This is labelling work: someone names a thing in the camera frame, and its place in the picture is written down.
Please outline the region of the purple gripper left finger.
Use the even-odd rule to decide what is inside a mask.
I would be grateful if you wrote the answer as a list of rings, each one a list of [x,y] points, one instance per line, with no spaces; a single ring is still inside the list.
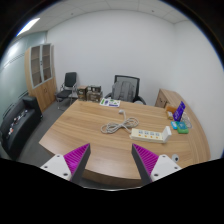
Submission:
[[[65,155],[54,155],[41,166],[41,169],[73,183],[79,183],[90,153],[90,144],[85,144]]]

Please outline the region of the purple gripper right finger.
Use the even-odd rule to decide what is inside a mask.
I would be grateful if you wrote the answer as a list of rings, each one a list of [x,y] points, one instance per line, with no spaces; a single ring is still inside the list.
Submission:
[[[143,185],[155,182],[181,170],[181,167],[167,155],[157,155],[137,144],[132,144],[132,156]]]

